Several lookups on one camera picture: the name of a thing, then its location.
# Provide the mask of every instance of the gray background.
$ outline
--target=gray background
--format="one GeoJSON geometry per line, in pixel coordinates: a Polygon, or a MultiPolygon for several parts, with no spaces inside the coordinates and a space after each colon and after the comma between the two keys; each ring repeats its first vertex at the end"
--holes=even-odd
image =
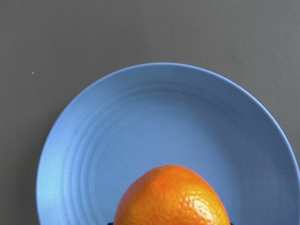
{"type": "Polygon", "coordinates": [[[36,171],[56,118],[135,64],[231,79],[275,117],[299,161],[299,12],[298,0],[0,1],[0,224],[38,224],[36,171]]]}

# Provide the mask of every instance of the shiny orange skin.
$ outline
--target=shiny orange skin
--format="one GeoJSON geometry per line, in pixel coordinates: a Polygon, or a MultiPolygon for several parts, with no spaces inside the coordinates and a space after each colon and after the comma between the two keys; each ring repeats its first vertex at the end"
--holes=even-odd
{"type": "Polygon", "coordinates": [[[230,225],[212,187],[179,165],[156,167],[123,195],[114,225],[230,225]]]}

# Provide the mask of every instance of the round blue dish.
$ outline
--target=round blue dish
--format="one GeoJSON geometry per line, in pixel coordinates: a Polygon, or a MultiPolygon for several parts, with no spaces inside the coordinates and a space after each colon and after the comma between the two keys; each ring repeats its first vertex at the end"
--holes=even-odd
{"type": "Polygon", "coordinates": [[[107,225],[128,186],[166,164],[204,177],[235,225],[299,225],[300,175],[268,111],[205,69],[150,63],[81,92],[46,140],[37,174],[42,225],[107,225]]]}

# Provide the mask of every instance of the mandarin orange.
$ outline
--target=mandarin orange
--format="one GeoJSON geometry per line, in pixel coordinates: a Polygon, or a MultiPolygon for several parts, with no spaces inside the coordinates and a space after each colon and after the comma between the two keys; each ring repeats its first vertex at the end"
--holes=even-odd
{"type": "Polygon", "coordinates": [[[179,165],[156,167],[137,179],[117,207],[114,225],[230,225],[213,188],[179,165]]]}

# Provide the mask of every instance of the plate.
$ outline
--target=plate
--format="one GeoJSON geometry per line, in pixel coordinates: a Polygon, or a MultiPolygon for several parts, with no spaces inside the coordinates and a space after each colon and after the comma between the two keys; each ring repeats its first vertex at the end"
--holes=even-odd
{"type": "Polygon", "coordinates": [[[45,142],[42,225],[113,222],[128,186],[166,164],[204,177],[235,225],[299,225],[300,179],[279,125],[248,92],[198,67],[150,63],[82,91],[45,142]]]}

